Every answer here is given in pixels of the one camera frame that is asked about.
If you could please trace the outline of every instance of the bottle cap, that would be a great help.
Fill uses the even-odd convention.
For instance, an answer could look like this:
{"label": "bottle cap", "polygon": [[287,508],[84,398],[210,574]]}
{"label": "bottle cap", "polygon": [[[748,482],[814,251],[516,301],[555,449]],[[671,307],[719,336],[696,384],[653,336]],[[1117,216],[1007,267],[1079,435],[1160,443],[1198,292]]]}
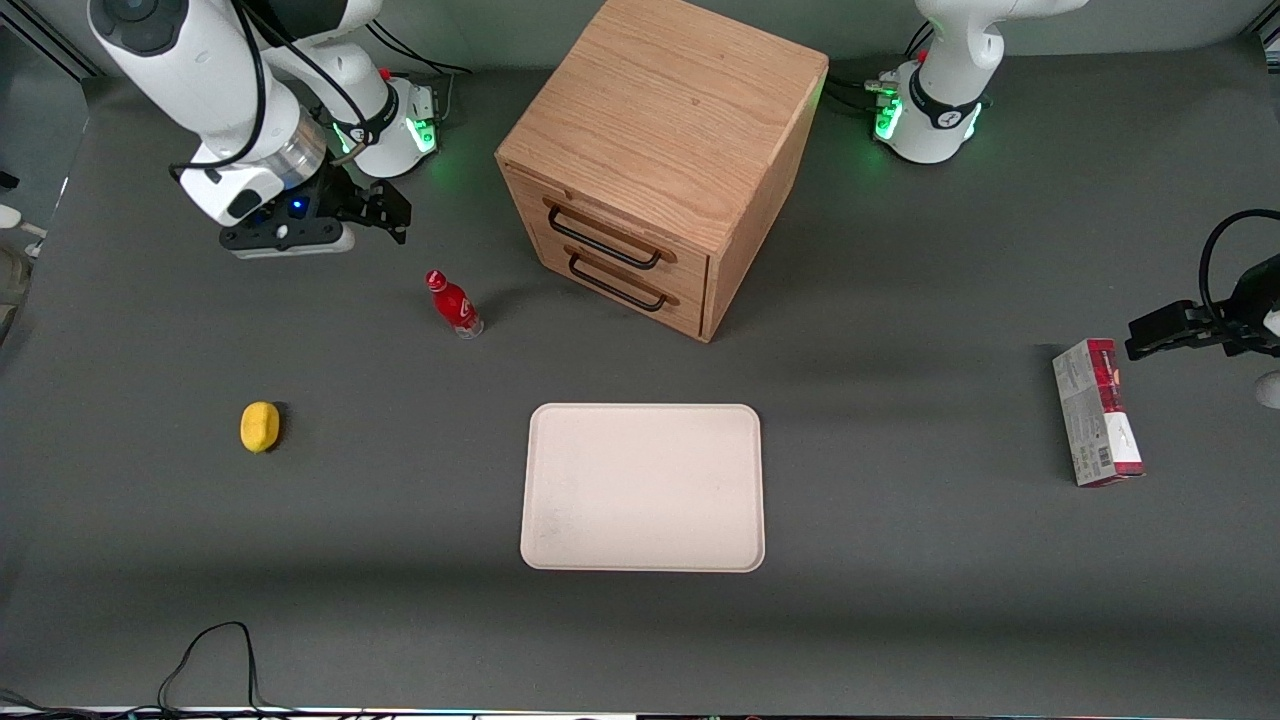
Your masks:
{"label": "bottle cap", "polygon": [[440,292],[447,284],[449,284],[449,281],[444,279],[444,273],[440,270],[431,270],[426,274],[426,287],[430,288],[431,292]]}

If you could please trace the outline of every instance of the red bottle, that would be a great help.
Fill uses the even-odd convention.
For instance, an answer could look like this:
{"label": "red bottle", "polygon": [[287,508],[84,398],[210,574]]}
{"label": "red bottle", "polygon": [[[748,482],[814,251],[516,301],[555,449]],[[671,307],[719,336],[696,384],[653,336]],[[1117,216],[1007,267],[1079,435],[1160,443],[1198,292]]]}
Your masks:
{"label": "red bottle", "polygon": [[462,340],[471,340],[484,332],[484,320],[462,288],[444,278],[440,270],[426,274],[426,287],[431,291],[435,309],[453,327]]}

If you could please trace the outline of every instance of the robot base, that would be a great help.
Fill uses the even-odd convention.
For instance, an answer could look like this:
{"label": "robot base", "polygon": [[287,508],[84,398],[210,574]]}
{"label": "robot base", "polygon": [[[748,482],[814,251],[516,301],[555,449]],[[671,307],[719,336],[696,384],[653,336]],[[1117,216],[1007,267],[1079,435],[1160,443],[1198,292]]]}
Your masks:
{"label": "robot base", "polygon": [[[356,155],[356,167],[375,178],[402,176],[436,147],[431,88],[419,87],[404,78],[392,78],[388,85],[398,96],[399,113],[383,131],[376,145]],[[349,151],[351,138],[340,132],[338,137],[343,151]]]}
{"label": "robot base", "polygon": [[[915,60],[902,63],[897,69],[881,73],[881,81],[905,87],[911,73],[919,68]],[[876,115],[876,140],[888,145],[904,160],[933,165],[951,159],[964,141],[973,137],[974,123],[982,113],[982,105],[955,127],[938,129],[923,110],[900,94],[891,96],[890,104]]]}

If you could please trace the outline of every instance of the gray tabletop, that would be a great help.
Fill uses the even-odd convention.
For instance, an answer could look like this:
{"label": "gray tabletop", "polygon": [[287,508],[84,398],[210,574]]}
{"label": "gray tabletop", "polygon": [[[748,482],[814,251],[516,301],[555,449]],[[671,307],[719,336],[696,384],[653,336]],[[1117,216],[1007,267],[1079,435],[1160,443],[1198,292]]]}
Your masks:
{"label": "gray tabletop", "polygon": [[[145,702],[241,619],[294,706],[1280,715],[1280,413],[1252,400],[1274,364],[1125,364],[1149,475],[1093,491],[1048,370],[1190,297],[1212,225],[1276,205],[1256,42],[1010,59],[934,168],[820,111],[709,346],[538,265],[492,152],[545,77],[458,81],[443,151],[398,182],[407,246],[250,263],[165,177],[191,136],[128,83],[88,88],[0,350],[0,684]],[[1224,291],[1275,231],[1224,241]],[[434,315],[433,266],[479,341]],[[259,398],[292,414],[266,456],[236,434]],[[754,406],[764,565],[526,568],[550,401]],[[242,703],[238,642],[210,638],[174,700]]]}

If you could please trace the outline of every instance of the box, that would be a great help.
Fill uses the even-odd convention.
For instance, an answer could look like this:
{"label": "box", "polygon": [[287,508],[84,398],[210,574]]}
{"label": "box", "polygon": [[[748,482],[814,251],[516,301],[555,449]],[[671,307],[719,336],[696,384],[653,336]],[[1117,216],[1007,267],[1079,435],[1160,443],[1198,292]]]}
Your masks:
{"label": "box", "polygon": [[710,341],[791,192],[827,56],[608,0],[495,152],[539,260]]}
{"label": "box", "polygon": [[1102,487],[1146,474],[1120,401],[1114,340],[1085,340],[1053,360],[1075,484]]}

